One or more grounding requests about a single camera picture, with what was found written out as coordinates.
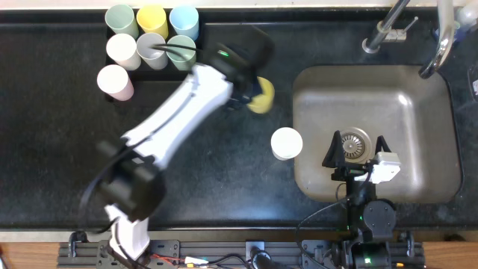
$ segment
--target wooden floor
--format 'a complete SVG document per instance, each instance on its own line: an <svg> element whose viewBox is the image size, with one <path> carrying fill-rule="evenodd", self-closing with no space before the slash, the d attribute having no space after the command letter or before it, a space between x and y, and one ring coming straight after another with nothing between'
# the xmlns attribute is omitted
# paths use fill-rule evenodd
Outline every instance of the wooden floor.
<svg viewBox="0 0 478 269"><path fill-rule="evenodd" d="M58 243L0 243L8 269L56 267ZM478 268L477 242L424 243L427 269Z"/></svg>

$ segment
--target black countertop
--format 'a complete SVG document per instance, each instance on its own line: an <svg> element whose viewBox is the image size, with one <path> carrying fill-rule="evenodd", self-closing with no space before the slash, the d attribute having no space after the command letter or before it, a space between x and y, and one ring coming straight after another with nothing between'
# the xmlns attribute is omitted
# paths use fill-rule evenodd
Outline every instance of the black countertop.
<svg viewBox="0 0 478 269"><path fill-rule="evenodd" d="M362 40L384 10L202 10L205 41L234 43L249 22L267 32L276 53L259 75L276 98L265 115L247 109L215 111L182 144L166 174L167 196L150 229L292 227L327 205L309 199L294 181L294 161L277 161L270 136L292 126L292 84L316 65L420 65L435 51L435 9L407 10L398 22L420 20L406 42L385 44L376 55ZM4 13L0 19L0 229L74 229L79 197L102 167L95 143L119 137L155 110L114 105L96 86L105 65L107 28L102 12ZM450 85L462 156L463 184L442 204L398 204L398 228L471 228L478 224L478 104L468 71L478 64L478 34L456 46L440 73ZM161 103L171 83L135 82ZM334 207L311 224L344 229ZM107 223L98 200L89 227Z"/></svg>

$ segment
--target sink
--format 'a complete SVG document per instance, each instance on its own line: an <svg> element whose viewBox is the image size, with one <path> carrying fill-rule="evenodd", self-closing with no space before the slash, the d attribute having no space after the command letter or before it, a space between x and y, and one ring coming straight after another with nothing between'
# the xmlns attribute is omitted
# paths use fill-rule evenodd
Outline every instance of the sink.
<svg viewBox="0 0 478 269"><path fill-rule="evenodd" d="M311 67L294 82L294 128L304 147L295 179L314 200L335 201L340 182L322 160L341 131L347 161L373 158L383 135L398 154L400 172L376 186L393 202L447 202L462 182L450 94L438 74L422 79L414 66ZM339 198L345 187L339 188Z"/></svg>

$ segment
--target drain strainer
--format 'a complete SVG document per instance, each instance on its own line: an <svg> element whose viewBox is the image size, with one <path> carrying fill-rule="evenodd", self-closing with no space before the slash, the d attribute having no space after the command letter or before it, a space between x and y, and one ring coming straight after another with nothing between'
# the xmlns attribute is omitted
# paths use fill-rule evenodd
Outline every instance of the drain strainer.
<svg viewBox="0 0 478 269"><path fill-rule="evenodd" d="M342 135L342 146L345 158L358 158L365 152L365 142L357 134L346 133Z"/></svg>
<svg viewBox="0 0 478 269"><path fill-rule="evenodd" d="M346 161L359 163L370 158L372 141L361 129L356 127L344 129L341 131L341 139Z"/></svg>

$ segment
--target faucet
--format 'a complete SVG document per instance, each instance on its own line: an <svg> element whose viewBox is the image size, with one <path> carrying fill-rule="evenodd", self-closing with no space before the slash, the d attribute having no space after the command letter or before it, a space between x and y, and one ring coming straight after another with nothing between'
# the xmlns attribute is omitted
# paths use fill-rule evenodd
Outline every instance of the faucet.
<svg viewBox="0 0 478 269"><path fill-rule="evenodd" d="M399 0L388 12L387 16L376 25L372 36L366 38L362 42L362 48L366 53L377 53L380 49L380 44L383 42L390 42L391 37L394 37L392 42L403 42L406 39L406 31L410 29L415 20L406 27L405 30L393 30L391 27L397 20L397 17L405 9L410 0ZM455 21L453 15L453 2L451 0L437 0L438 21L440 25L440 35L438 36L438 46L436 53L429 63L423 65L418 72L421 78L429 78L433 75L445 62L453 45L453 38L455 36Z"/></svg>

